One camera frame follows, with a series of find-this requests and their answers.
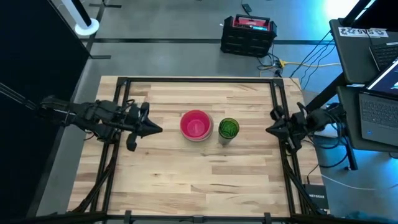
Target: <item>black storage bin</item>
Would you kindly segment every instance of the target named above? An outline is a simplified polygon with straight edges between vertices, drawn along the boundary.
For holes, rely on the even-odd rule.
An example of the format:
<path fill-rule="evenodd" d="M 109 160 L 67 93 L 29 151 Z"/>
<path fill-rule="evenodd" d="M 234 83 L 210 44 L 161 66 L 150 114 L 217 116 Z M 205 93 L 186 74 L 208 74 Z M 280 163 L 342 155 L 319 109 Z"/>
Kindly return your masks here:
<path fill-rule="evenodd" d="M 247 23 L 241 22 L 240 17 L 248 18 Z M 250 25 L 264 21 L 263 27 Z M 236 15 L 224 20 L 223 37 L 221 38 L 221 50 L 224 53 L 245 55 L 252 57 L 264 57 L 274 41 L 277 26 L 269 18 L 257 16 Z"/>

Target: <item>black crate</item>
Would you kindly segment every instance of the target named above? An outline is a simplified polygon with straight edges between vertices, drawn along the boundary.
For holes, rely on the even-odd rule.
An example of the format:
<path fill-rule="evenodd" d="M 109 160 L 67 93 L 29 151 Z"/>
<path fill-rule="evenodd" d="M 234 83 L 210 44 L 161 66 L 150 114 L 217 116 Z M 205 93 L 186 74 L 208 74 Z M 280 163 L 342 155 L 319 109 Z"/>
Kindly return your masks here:
<path fill-rule="evenodd" d="M 268 20 L 265 17 L 236 15 L 236 18 L 247 17 L 250 19 Z M 221 50 L 224 53 L 245 55 L 252 57 L 264 57 L 274 41 L 277 26 L 274 21 L 269 22 L 269 31 L 244 29 L 233 27 L 234 17 L 224 20 L 223 37 L 221 38 Z"/>

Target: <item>wooden table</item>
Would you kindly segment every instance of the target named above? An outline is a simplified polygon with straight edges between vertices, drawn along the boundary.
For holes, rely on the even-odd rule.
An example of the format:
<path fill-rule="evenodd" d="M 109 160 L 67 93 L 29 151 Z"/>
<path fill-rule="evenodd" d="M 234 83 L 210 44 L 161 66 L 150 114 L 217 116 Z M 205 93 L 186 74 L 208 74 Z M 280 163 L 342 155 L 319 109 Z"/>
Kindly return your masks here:
<path fill-rule="evenodd" d="M 112 100 L 116 80 L 102 77 L 97 99 Z M 290 113 L 297 112 L 296 102 L 303 101 L 302 94 L 291 80 L 284 79 L 284 83 Z M 150 102 L 149 118 L 164 132 L 138 140 L 135 152 L 126 149 L 128 133 L 123 133 L 109 214 L 132 210 L 135 215 L 260 217 L 269 212 L 272 217 L 289 216 L 278 140 L 264 130 L 274 123 L 269 117 L 268 84 L 134 82 L 130 98 Z M 214 120 L 214 132 L 204 142 L 190 142 L 180 134 L 181 116 L 193 109 L 206 111 Z M 222 147 L 217 127 L 226 117 L 238 120 L 240 132 L 229 146 Z M 101 151 L 102 143 L 95 138 L 85 143 L 69 209 L 94 185 Z M 298 160 L 305 182 L 304 176 L 318 164 L 314 148 L 303 143 Z M 310 180 L 323 184 L 319 168 Z"/>

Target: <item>white sticker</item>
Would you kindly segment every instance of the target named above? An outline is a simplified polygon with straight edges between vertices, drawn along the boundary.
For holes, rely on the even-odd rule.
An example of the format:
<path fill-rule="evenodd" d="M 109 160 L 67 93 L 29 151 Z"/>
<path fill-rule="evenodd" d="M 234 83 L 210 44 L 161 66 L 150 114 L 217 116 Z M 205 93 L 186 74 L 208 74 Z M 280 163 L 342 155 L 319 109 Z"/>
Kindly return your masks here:
<path fill-rule="evenodd" d="M 357 29 L 351 27 L 339 27 L 338 31 L 342 37 L 388 37 L 384 30 L 379 29 Z"/>

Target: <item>laptop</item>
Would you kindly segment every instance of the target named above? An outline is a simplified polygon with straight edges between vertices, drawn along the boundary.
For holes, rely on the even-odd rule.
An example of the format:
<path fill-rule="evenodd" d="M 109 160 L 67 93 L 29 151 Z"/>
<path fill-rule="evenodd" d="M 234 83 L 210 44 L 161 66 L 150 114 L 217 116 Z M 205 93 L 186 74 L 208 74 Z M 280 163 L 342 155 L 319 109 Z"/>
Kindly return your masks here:
<path fill-rule="evenodd" d="M 398 58 L 359 94 L 362 138 L 398 146 Z"/>

